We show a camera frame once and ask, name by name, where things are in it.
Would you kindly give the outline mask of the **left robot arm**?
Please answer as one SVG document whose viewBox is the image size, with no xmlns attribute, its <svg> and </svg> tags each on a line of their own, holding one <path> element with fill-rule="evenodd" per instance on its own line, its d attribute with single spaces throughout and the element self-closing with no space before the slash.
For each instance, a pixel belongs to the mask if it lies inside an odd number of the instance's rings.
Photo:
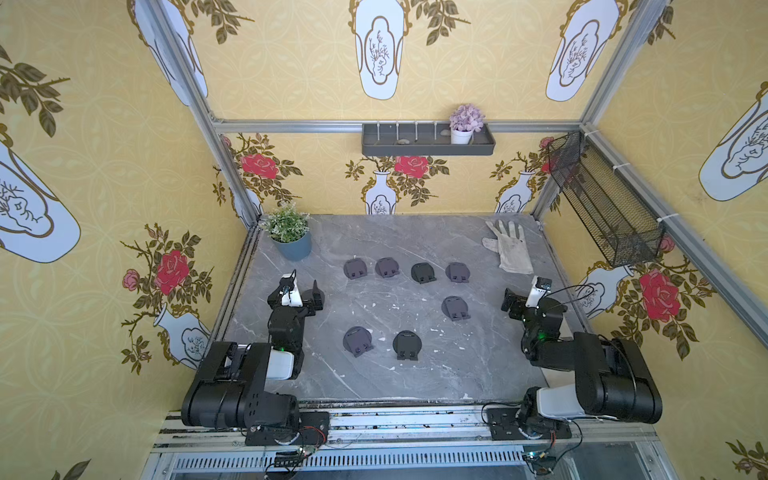
<svg viewBox="0 0 768 480">
<path fill-rule="evenodd" d="M 183 400 L 184 425 L 281 434 L 302 427 L 296 397 L 269 392 L 266 383 L 300 375 L 305 321 L 324 308 L 325 294 L 317 283 L 299 291 L 296 274 L 291 273 L 280 279 L 267 303 L 267 341 L 211 344 Z"/>
</svg>

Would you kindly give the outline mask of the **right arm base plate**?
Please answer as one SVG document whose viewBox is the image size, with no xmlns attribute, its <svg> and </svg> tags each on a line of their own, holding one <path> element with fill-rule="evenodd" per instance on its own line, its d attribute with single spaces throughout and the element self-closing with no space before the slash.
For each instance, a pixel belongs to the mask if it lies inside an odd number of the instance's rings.
<svg viewBox="0 0 768 480">
<path fill-rule="evenodd" d="M 481 407 L 481 419 L 497 440 L 542 440 L 547 442 L 573 437 L 568 424 L 538 414 L 534 407 L 490 403 Z"/>
</svg>

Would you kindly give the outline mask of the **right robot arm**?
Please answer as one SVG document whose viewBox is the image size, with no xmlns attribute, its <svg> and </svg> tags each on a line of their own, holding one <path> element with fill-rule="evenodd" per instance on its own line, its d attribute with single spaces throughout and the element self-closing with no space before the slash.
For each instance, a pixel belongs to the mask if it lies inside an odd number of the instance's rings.
<svg viewBox="0 0 768 480">
<path fill-rule="evenodd" d="M 506 289 L 501 310 L 522 323 L 521 351 L 532 366 L 574 374 L 564 386 L 526 391 L 515 414 L 524 437 L 567 430 L 569 420 L 587 417 L 646 424 L 661 419 L 661 394 L 635 342 L 585 332 L 561 338 L 567 306 L 548 296 L 533 301 Z"/>
</svg>

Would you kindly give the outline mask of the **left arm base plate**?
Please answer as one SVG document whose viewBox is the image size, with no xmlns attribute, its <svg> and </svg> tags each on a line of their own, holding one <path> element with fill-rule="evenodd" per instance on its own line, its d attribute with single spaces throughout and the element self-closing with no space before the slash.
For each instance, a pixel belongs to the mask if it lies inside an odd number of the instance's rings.
<svg viewBox="0 0 768 480">
<path fill-rule="evenodd" d="M 246 446 L 304 445 L 319 447 L 327 442 L 328 411 L 300 411 L 285 424 L 257 424 L 246 431 Z"/>
</svg>

